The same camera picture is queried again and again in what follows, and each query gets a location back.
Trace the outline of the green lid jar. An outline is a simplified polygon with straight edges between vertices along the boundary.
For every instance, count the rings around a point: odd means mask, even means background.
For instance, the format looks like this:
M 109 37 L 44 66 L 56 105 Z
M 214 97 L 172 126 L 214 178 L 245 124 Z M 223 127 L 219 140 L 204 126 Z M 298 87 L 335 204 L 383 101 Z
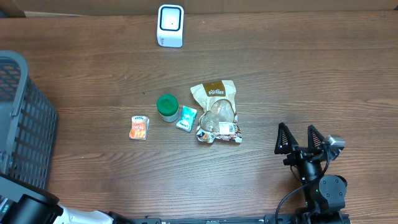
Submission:
M 166 94 L 157 100 L 157 111 L 166 122 L 174 122 L 179 117 L 179 104 L 173 95 Z

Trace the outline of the teal candy packet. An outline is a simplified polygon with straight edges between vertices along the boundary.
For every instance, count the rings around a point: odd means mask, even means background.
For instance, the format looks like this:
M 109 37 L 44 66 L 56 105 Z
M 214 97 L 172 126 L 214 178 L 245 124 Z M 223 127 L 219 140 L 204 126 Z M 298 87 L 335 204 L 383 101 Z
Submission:
M 194 121 L 197 117 L 198 111 L 187 106 L 182 107 L 181 117 L 177 121 L 175 127 L 190 132 L 193 128 Z

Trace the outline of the brown snack bag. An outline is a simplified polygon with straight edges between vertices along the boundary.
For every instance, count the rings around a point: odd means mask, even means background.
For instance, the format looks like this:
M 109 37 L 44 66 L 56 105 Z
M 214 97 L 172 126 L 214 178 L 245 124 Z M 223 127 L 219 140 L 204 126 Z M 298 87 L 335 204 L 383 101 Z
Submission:
M 203 108 L 197 127 L 197 139 L 213 143 L 216 139 L 241 143 L 242 134 L 236 112 L 236 87 L 231 80 L 202 83 L 190 89 L 194 100 Z

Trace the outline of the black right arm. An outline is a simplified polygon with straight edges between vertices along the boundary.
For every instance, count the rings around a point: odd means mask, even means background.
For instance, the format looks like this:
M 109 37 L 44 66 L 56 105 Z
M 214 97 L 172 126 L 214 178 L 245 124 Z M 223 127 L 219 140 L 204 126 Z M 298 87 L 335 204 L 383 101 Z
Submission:
M 297 170 L 294 177 L 301 186 L 279 202 L 274 223 L 350 223 L 349 216 L 341 213 L 345 208 L 348 183 L 340 175 L 326 174 L 330 162 L 345 148 L 345 140 L 337 135 L 324 137 L 316 127 L 309 125 L 307 142 L 308 146 L 299 146 L 288 126 L 279 124 L 274 153 L 287 156 L 283 163 Z M 299 191 L 303 192 L 305 206 L 284 218 L 279 213 L 281 207 Z

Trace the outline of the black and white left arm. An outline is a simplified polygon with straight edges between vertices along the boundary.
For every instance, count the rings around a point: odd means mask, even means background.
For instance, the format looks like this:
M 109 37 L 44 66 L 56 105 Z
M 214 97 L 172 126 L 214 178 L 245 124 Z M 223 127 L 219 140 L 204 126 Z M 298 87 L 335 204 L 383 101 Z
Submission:
M 59 201 L 58 197 L 45 190 L 1 174 L 1 223 L 134 223 L 113 212 L 75 210 L 64 207 Z

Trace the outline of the orange tissue packet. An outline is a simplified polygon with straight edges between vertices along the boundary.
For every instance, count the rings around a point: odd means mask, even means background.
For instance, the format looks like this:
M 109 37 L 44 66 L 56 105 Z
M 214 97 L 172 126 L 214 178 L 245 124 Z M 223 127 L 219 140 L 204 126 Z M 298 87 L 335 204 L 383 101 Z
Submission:
M 131 118 L 131 130 L 129 138 L 134 140 L 146 140 L 149 127 L 149 118 L 146 116 L 133 116 Z

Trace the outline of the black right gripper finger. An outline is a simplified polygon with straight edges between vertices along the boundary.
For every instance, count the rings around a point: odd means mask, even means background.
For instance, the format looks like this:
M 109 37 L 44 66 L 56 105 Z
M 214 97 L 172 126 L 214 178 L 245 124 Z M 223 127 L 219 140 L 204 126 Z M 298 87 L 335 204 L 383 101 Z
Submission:
M 290 154 L 299 149 L 299 144 L 285 123 L 279 123 L 274 154 Z
M 311 152 L 318 152 L 323 149 L 325 137 L 317 130 L 314 125 L 310 125 L 307 130 L 308 148 Z

